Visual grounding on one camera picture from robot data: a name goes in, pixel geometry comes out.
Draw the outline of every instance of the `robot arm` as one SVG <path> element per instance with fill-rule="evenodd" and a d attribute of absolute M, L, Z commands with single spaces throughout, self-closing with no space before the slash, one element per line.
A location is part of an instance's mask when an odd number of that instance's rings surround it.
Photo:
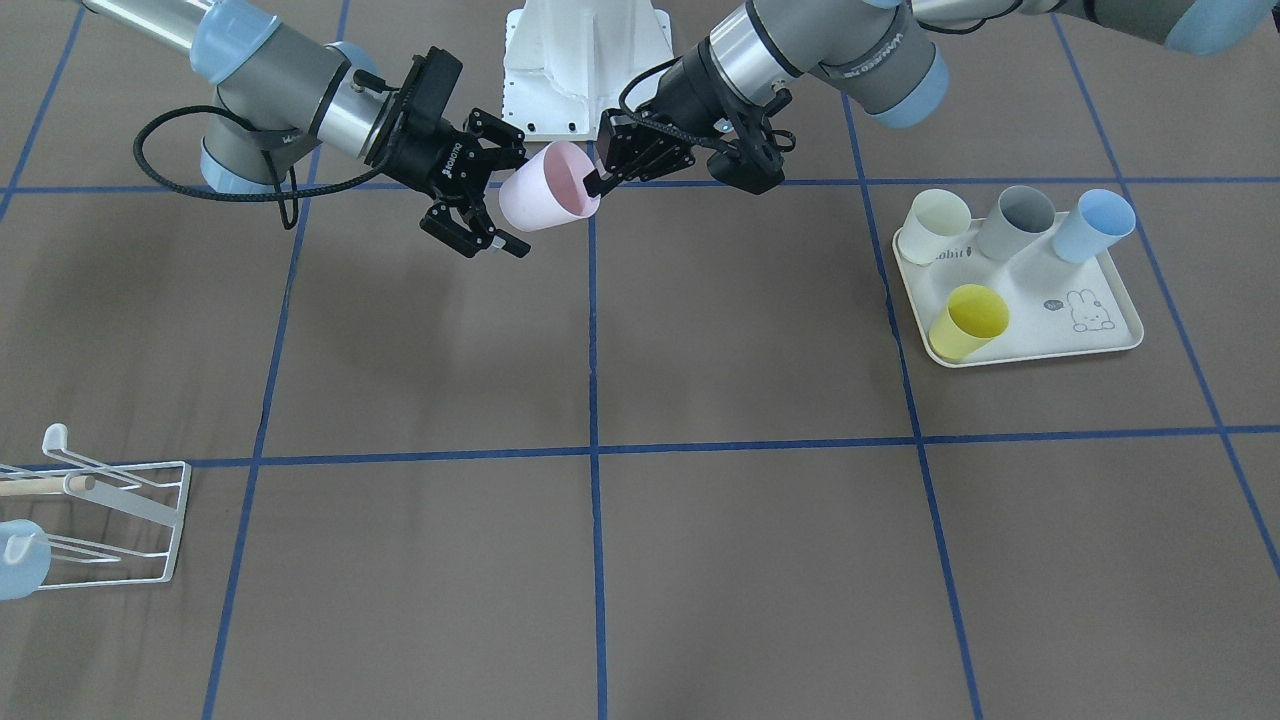
<path fill-rule="evenodd" d="M 214 86 L 216 113 L 201 143 L 209 193 L 160 177 L 134 145 L 140 165 L 168 187 L 214 200 L 283 201 L 353 187 L 385 173 L 433 205 L 420 225 L 458 252 L 529 246 L 498 229 L 484 195 L 493 172 L 525 163 L 524 133 L 480 109 L 462 129 L 443 119 L 462 64 L 433 47 L 413 58 L 399 87 L 376 74 L 349 44 L 320 45 L 246 0 L 78 0 L 189 56 Z M 787 85 L 813 74 L 847 94 L 881 123 L 909 127 L 928 117 L 948 83 L 946 63 L 925 29 L 972 32 L 1014 12 L 1061 12 L 1103 27 L 1208 54 L 1248 35 L 1274 0 L 746 0 L 698 46 L 667 65 L 655 96 L 632 110 L 605 110 L 596 170 L 586 190 L 600 196 L 694 164 L 692 147 L 713 151 L 710 174 L 762 193 L 783 179 L 782 155 L 795 137 L 771 124 L 791 100 Z M 206 108 L 186 109 L 204 111 Z M 282 192 L 280 169 L 320 142 L 371 170 L 328 188 Z M 461 222 L 453 218 L 457 211 Z"/>
<path fill-rule="evenodd" d="M 1193 54 L 1224 50 L 1263 20 L 1274 0 L 748 0 L 673 61 L 657 95 L 605 110 L 593 196 L 694 164 L 712 149 L 712 177 L 762 193 L 783 179 L 790 133 L 771 118 L 786 86 L 812 74 L 882 124 L 910 127 L 942 101 L 947 65 L 924 28 L 965 33 L 1020 12 L 1068 13 Z M 722 136 L 733 132 L 733 140 Z M 780 143 L 778 138 L 791 140 Z"/>
<path fill-rule="evenodd" d="M 82 4 L 187 54 L 192 69 L 214 86 L 211 105 L 221 114 L 210 120 L 201 142 L 201 172 L 214 192 L 178 186 L 150 168 L 141 145 L 156 122 L 134 149 L 143 169 L 163 184 L 225 201 L 319 195 L 280 192 L 282 172 L 328 142 L 372 167 L 361 181 L 385 173 L 430 195 L 434 202 L 421 228 L 462 255 L 490 247 L 516 256 L 529 252 L 529 245 L 494 225 L 484 202 L 495 170 L 525 163 L 525 136 L 480 109 L 471 110 L 462 129 L 443 119 L 462 72 L 444 50 L 415 56 L 401 86 L 390 87 L 360 47 L 320 45 L 246 0 Z"/>

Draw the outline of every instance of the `yellow cup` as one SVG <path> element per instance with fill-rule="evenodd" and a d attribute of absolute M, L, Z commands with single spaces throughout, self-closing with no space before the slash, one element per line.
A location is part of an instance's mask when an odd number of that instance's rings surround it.
<path fill-rule="evenodd" d="M 963 284 L 947 296 L 947 306 L 929 327 L 929 345 L 952 363 L 996 340 L 1009 328 L 1009 305 L 980 284 Z"/>

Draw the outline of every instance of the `black cable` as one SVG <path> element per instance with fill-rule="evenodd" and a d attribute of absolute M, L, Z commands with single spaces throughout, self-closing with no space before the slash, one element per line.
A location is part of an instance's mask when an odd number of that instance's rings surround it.
<path fill-rule="evenodd" d="M 773 145 L 778 149 L 778 152 L 791 152 L 796 149 L 796 133 L 786 129 L 776 129 L 772 135 L 773 137 L 781 137 L 791 141 L 791 145 L 778 145 L 774 142 Z"/>
<path fill-rule="evenodd" d="M 1014 0 L 1014 4 L 1010 5 L 1009 8 L 1006 8 L 1006 9 L 1001 10 L 1001 12 L 996 13 L 995 15 L 987 15 L 986 18 L 982 18 L 980 20 L 978 20 L 975 24 L 972 24 L 972 26 L 964 27 L 964 28 L 938 27 L 938 26 L 933 26 L 933 24 L 929 24 L 929 23 L 924 23 L 924 22 L 922 22 L 919 24 L 920 24 L 920 27 L 923 27 L 924 29 L 927 29 L 929 32 L 937 32 L 937 33 L 941 33 L 941 35 L 969 35 L 970 32 L 978 32 L 978 29 L 980 29 L 982 26 L 987 24 L 987 20 L 995 20 L 995 19 L 1002 18 L 1005 15 L 1012 14 L 1014 12 L 1016 12 L 1019 8 L 1023 6 L 1024 1 L 1025 0 Z"/>
<path fill-rule="evenodd" d="M 676 140 L 684 143 L 696 145 L 699 147 L 707 147 L 708 150 L 716 150 L 717 152 L 727 152 L 727 154 L 736 152 L 733 147 L 728 142 L 724 142 L 723 140 L 698 137 L 696 135 L 687 133 L 671 123 L 659 123 L 657 120 L 641 118 L 640 115 L 636 114 L 635 110 L 627 106 L 627 95 L 631 95 L 631 91 L 635 90 L 637 85 L 649 79 L 654 74 L 675 65 L 680 60 L 681 58 L 672 58 L 671 60 L 654 65 L 648 70 L 640 73 L 635 78 L 632 78 L 631 82 L 628 82 L 627 86 L 622 88 L 622 94 L 618 95 L 618 109 L 622 110 L 622 114 L 631 118 L 631 120 L 635 122 L 636 124 L 675 137 Z"/>
<path fill-rule="evenodd" d="M 268 167 L 268 169 L 271 170 L 271 179 L 275 181 L 279 176 L 276 174 L 276 170 L 275 170 L 275 163 L 271 160 L 271 154 L 264 151 L 262 152 L 262 159 L 266 160 L 266 167 Z M 276 192 L 280 192 L 280 183 L 279 182 L 273 182 L 271 184 L 273 184 L 273 187 L 275 187 Z M 289 165 L 289 190 L 292 192 L 297 192 L 298 191 L 298 174 L 293 172 L 293 165 Z M 280 200 L 276 205 L 280 209 L 280 224 L 284 225 L 284 229 L 292 231 L 293 228 L 298 227 L 298 218 L 302 217 L 301 213 L 298 211 L 298 199 L 297 197 L 293 199 L 293 218 L 292 219 L 289 218 L 288 211 L 285 211 L 285 209 L 284 209 L 284 201 L 283 200 Z"/>
<path fill-rule="evenodd" d="M 218 202 L 282 202 L 282 204 L 285 200 L 292 200 L 294 201 L 294 215 L 297 215 L 298 200 L 305 200 L 307 197 L 320 197 L 321 195 L 333 195 L 335 192 L 342 192 L 344 190 L 351 190 L 358 184 L 364 184 L 374 179 L 375 177 L 383 174 L 383 170 L 387 169 L 387 165 L 390 164 L 390 159 L 394 155 L 394 152 L 392 151 L 385 152 L 383 159 L 376 165 L 374 165 L 372 169 L 370 169 L 367 173 L 362 176 L 351 178 L 349 181 L 335 184 L 326 184 L 321 187 L 312 187 L 307 190 L 297 190 L 297 176 L 293 173 L 293 168 L 289 168 L 289 181 L 292 184 L 292 190 L 289 192 L 283 192 L 280 190 L 279 173 L 276 173 L 275 165 L 270 160 L 270 154 L 264 152 L 264 155 L 268 156 L 268 168 L 271 172 L 271 178 L 273 181 L 276 181 L 274 183 L 276 192 L 264 192 L 264 193 L 212 192 L 207 190 L 201 190 L 198 187 L 191 187 L 182 183 L 177 183 L 161 176 L 151 165 L 151 163 L 146 158 L 146 154 L 143 152 L 143 146 L 146 145 L 147 138 L 151 137 L 151 133 L 154 133 L 160 126 L 170 120 L 174 120 L 177 118 L 182 118 L 186 115 L 197 115 L 197 114 L 210 114 L 227 118 L 228 120 L 232 120 L 233 123 L 236 123 L 247 132 L 257 132 L 257 128 L 255 128 L 248 120 L 241 118 L 239 115 L 232 113 L 230 110 L 218 108 L 214 105 L 191 105 L 188 108 L 178 108 L 177 110 L 169 110 L 168 113 L 161 114 L 160 117 L 155 118 L 154 120 L 143 126 L 142 129 L 138 131 L 138 136 L 133 138 L 133 160 L 138 164 L 138 168 L 141 168 L 142 172 L 147 174 L 147 177 L 150 177 L 157 184 L 166 187 L 173 192 L 177 192 L 178 195 L 186 195 L 187 197 L 195 197 L 197 200 L 214 200 Z M 399 136 L 399 129 L 397 128 L 392 133 L 392 137 L 388 142 L 388 147 L 394 147 L 398 136 Z"/>

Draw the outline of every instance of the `white cup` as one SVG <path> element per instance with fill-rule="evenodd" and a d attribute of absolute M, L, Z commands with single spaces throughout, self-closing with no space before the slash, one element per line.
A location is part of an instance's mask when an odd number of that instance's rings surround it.
<path fill-rule="evenodd" d="M 1091 190 L 1053 233 L 1053 254 L 1079 265 L 1132 233 L 1137 224 L 1128 200 L 1110 190 Z"/>
<path fill-rule="evenodd" d="M 982 223 L 974 242 L 983 255 L 1004 263 L 1053 227 L 1053 201 L 1025 184 L 1007 187 Z"/>
<path fill-rule="evenodd" d="M 581 147 L 556 141 L 502 183 L 498 205 L 507 222 L 525 232 L 590 218 L 600 199 L 588 195 L 582 179 L 594 169 Z"/>
<path fill-rule="evenodd" d="M 915 196 L 897 236 L 897 251 L 916 265 L 933 263 L 938 254 L 969 229 L 973 215 L 959 195 L 932 188 Z"/>

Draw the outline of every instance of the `white metal rack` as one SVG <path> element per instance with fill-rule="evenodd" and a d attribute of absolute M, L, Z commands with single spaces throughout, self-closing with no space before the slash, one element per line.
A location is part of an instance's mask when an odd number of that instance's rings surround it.
<path fill-rule="evenodd" d="M 108 465 L 70 451 L 67 446 L 67 425 L 61 423 L 50 425 L 45 430 L 42 450 L 47 457 L 70 465 L 72 469 L 26 470 L 0 465 L 0 502 L 15 497 L 61 495 L 72 498 L 72 502 L 86 501 L 114 512 L 123 512 L 154 523 L 168 533 L 163 550 L 137 550 L 51 533 L 36 537 L 36 542 L 59 551 L 52 553 L 52 559 L 63 562 L 110 565 L 124 562 L 128 559 L 163 559 L 164 568 L 159 573 L 146 577 L 42 583 L 38 589 L 169 582 L 173 578 L 174 565 L 178 560 L 178 546 L 182 542 L 182 527 L 191 489 L 191 465 L 179 460 Z M 140 473 L 152 477 L 177 474 L 178 479 L 157 482 Z M 172 505 L 147 497 L 148 495 L 172 496 L 174 491 L 177 491 L 177 498 Z"/>

